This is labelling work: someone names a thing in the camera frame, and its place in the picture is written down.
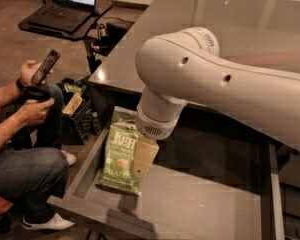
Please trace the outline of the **person's left hand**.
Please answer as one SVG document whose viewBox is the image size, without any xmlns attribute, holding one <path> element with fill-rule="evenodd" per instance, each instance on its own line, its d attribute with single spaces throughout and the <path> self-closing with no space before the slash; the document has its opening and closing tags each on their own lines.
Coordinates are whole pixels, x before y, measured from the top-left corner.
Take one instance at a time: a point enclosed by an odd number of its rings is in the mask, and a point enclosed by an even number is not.
<svg viewBox="0 0 300 240">
<path fill-rule="evenodd" d="M 16 112 L 16 118 L 22 126 L 40 125 L 53 105 L 53 98 L 46 101 L 27 100 Z"/>
</svg>

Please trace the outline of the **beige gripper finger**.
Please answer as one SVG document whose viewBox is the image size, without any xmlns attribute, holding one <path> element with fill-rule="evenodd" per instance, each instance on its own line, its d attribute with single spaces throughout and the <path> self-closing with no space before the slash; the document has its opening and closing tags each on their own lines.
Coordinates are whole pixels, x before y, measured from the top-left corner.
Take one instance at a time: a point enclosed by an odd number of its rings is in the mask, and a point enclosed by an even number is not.
<svg viewBox="0 0 300 240">
<path fill-rule="evenodd" d="M 142 165 L 132 165 L 132 175 L 138 180 L 145 179 L 149 173 L 150 168 Z"/>
</svg>

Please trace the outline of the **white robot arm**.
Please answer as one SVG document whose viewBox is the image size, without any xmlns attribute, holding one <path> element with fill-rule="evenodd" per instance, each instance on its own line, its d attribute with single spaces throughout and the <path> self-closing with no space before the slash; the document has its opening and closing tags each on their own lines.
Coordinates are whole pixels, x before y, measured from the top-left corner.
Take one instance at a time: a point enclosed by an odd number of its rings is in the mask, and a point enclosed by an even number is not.
<svg viewBox="0 0 300 240">
<path fill-rule="evenodd" d="M 135 65 L 145 84 L 135 124 L 145 137 L 168 138 L 193 102 L 300 151 L 299 73 L 225 60 L 216 37 L 201 27 L 147 40 Z"/>
</svg>

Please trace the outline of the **person's right forearm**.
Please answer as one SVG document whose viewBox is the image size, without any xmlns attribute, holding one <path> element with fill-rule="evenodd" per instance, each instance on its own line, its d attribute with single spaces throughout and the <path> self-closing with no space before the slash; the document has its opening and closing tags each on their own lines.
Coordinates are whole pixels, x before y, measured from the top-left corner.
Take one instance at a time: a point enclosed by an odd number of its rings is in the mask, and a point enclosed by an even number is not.
<svg viewBox="0 0 300 240">
<path fill-rule="evenodd" d="M 0 87 L 0 106 L 11 104 L 22 96 L 22 91 L 15 82 Z"/>
</svg>

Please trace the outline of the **person's right hand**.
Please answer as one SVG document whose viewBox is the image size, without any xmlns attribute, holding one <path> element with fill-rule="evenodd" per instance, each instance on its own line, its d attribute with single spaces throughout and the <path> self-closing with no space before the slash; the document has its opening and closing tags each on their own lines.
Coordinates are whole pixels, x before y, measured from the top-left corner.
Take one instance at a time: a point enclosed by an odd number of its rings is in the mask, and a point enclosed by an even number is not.
<svg viewBox="0 0 300 240">
<path fill-rule="evenodd" d="M 32 77 L 41 66 L 41 62 L 27 60 L 20 68 L 20 82 L 25 86 L 34 86 Z"/>
</svg>

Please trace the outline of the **person's left forearm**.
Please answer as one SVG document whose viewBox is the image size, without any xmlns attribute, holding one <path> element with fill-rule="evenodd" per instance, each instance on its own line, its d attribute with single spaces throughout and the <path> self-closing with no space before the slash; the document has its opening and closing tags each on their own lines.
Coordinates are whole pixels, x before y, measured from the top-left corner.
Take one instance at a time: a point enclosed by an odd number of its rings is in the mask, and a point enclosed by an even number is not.
<svg viewBox="0 0 300 240">
<path fill-rule="evenodd" d="M 0 123 L 0 149 L 24 126 L 24 117 L 16 112 Z"/>
</svg>

